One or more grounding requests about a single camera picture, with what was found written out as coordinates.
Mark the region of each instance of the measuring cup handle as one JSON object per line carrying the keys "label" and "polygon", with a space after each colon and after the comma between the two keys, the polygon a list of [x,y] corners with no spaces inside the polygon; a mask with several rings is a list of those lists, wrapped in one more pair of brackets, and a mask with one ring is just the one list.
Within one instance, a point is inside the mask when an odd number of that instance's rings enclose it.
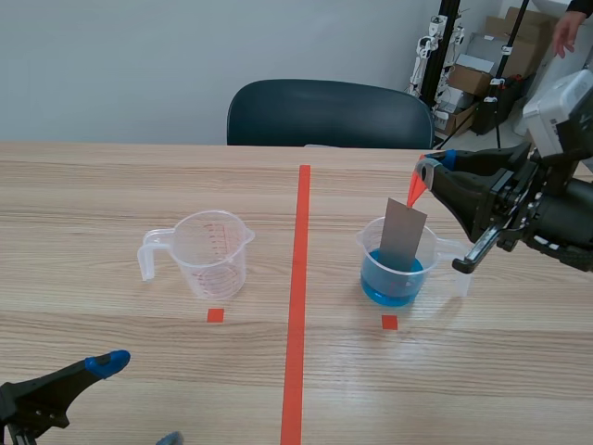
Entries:
{"label": "measuring cup handle", "polygon": [[155,277],[155,250],[169,250],[175,229],[151,230],[145,235],[143,245],[138,249],[138,263],[143,281]]}
{"label": "measuring cup handle", "polygon": [[[468,247],[460,241],[453,241],[452,239],[436,239],[436,249],[438,252],[438,259],[440,261],[453,261],[456,258],[465,258],[468,252]],[[456,279],[455,286],[460,296],[467,297],[467,294],[472,285],[473,276],[466,273],[455,271]]]}

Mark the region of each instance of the cardboard box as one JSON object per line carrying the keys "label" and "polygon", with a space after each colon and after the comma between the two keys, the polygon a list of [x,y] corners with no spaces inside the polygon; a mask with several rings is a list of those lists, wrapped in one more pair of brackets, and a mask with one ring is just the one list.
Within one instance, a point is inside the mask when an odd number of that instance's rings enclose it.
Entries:
{"label": "cardboard box", "polygon": [[457,113],[469,108],[473,103],[473,99],[474,97],[470,93],[449,86],[441,95],[441,103],[438,109],[447,113]]}
{"label": "cardboard box", "polygon": [[[495,75],[502,60],[501,48],[507,42],[508,38],[505,36],[498,37],[475,32],[472,34],[472,40],[468,45],[467,54],[470,57],[479,56],[492,61],[495,68],[494,72],[490,73]],[[502,77],[509,77],[516,74],[522,77],[528,77],[536,72],[539,62],[541,62],[541,57],[537,52],[537,44],[517,38],[512,46],[511,56],[508,58],[505,69],[502,72]]]}
{"label": "cardboard box", "polygon": [[[518,7],[510,7],[504,19],[497,17],[486,17],[486,36],[498,38],[498,44],[506,45],[515,20],[519,16]],[[524,18],[517,32],[517,38],[513,44],[512,54],[507,60],[503,77],[519,74],[528,77],[537,71],[542,59],[551,44],[554,26],[557,20],[541,12],[525,11]],[[480,57],[491,59],[485,56],[480,50],[476,50]],[[498,52],[497,65],[502,55]]]}
{"label": "cardboard box", "polygon": [[[467,108],[466,110],[457,113],[457,114],[449,114],[448,115],[448,120],[443,121],[440,119],[436,119],[435,120],[435,127],[436,129],[446,135],[449,136],[451,135],[454,131],[455,128],[460,125],[463,121],[465,121],[465,119],[470,115],[470,114],[474,114],[475,109],[477,108],[478,104],[475,103],[473,104],[471,107]],[[463,134],[465,132],[467,132],[467,130],[472,126],[473,124],[473,116],[468,119],[460,128],[459,130],[455,133],[455,135],[459,135],[459,134]]]}
{"label": "cardboard box", "polygon": [[495,64],[492,60],[486,60],[469,54],[460,54],[457,57],[456,63],[472,70],[487,72],[492,76],[496,74],[498,67],[498,64]]}
{"label": "cardboard box", "polygon": [[455,65],[455,69],[449,75],[448,85],[471,95],[486,97],[491,79],[492,76],[485,72]]}
{"label": "cardboard box", "polygon": [[[511,35],[513,26],[514,20],[509,22],[505,19],[499,19],[498,17],[486,17],[486,34],[509,36]],[[525,39],[527,42],[537,42],[540,39],[549,39],[553,31],[550,21],[545,22],[543,25],[533,25],[526,23],[524,20],[521,22],[517,37]]]}
{"label": "cardboard box", "polygon": [[[517,20],[517,17],[519,17],[519,11],[519,7],[510,7],[509,9],[507,9],[507,15],[504,19],[507,20],[509,23],[514,24],[514,22]],[[548,14],[544,14],[543,12],[526,10],[525,14],[523,15],[523,20],[521,22],[521,28],[524,25],[549,25],[551,26],[551,28],[554,28],[557,22],[558,19],[549,16]]]}

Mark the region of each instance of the metal stand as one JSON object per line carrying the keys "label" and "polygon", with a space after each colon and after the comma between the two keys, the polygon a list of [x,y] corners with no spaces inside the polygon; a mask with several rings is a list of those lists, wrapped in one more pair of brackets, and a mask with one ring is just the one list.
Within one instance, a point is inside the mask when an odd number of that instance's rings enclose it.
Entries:
{"label": "metal stand", "polygon": [[420,99],[429,108],[436,104],[435,96],[438,84],[441,79],[443,66],[445,65],[445,58],[447,57],[448,44],[451,40],[451,35],[455,29],[455,21],[459,14],[461,0],[442,0],[441,7],[438,11],[439,16],[447,17],[447,24],[445,25],[445,32],[440,45],[434,51],[426,64],[426,71],[423,78],[423,86],[420,93]]}
{"label": "metal stand", "polygon": [[[521,4],[521,8],[519,9],[519,15],[517,16],[517,20],[515,20],[515,24],[512,27],[512,32],[511,32],[511,36],[509,37],[509,41],[501,49],[502,59],[500,60],[500,64],[498,65],[496,76],[490,81],[488,95],[484,98],[484,102],[483,102],[486,104],[487,103],[495,103],[494,119],[495,119],[496,131],[497,131],[498,149],[500,149],[500,129],[498,127],[498,90],[500,89],[500,87],[502,85],[504,85],[505,80],[502,77],[502,73],[504,72],[504,69],[507,66],[507,60],[509,60],[509,57],[511,56],[512,45],[515,42],[517,33],[519,32],[519,27],[521,27],[521,22],[523,21],[523,17],[525,15],[525,11],[527,10],[528,5],[529,5],[529,0],[523,0],[523,3]],[[448,138],[445,139],[445,141],[440,146],[438,146],[437,150],[440,150],[457,133],[459,128],[461,128],[463,126],[463,124],[473,116],[473,114],[476,111],[477,111],[477,108],[473,113],[471,113],[467,118],[465,118],[465,120],[463,120],[463,122],[460,123],[455,128],[455,130],[453,130],[453,132],[448,136]]]}

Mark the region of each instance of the white wall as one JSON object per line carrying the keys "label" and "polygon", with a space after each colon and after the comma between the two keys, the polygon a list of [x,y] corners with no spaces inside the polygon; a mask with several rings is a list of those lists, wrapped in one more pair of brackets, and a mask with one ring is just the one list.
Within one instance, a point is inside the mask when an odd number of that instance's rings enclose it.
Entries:
{"label": "white wall", "polygon": [[[0,13],[0,139],[223,144],[242,86],[403,89],[439,0],[19,0]],[[500,0],[463,0],[481,28]]]}

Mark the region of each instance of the measuring cup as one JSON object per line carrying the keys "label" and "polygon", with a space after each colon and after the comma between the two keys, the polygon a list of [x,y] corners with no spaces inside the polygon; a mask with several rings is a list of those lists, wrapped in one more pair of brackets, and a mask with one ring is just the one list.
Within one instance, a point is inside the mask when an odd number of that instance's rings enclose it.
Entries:
{"label": "measuring cup", "polygon": [[172,229],[145,235],[138,249],[142,279],[155,277],[154,251],[167,250],[198,298],[229,299],[245,283],[245,246],[254,237],[253,231],[228,211],[196,213]]}
{"label": "measuring cup", "polygon": [[[424,226],[416,261],[411,271],[397,271],[379,262],[379,246],[383,234],[385,217],[370,222],[357,233],[356,240],[362,247],[364,257],[360,269],[362,290],[373,301],[384,306],[404,306],[412,303],[431,271],[441,261],[463,258],[467,248],[458,241],[437,237]],[[458,273],[451,268],[450,279],[461,297],[465,297],[472,282],[472,276]]]}

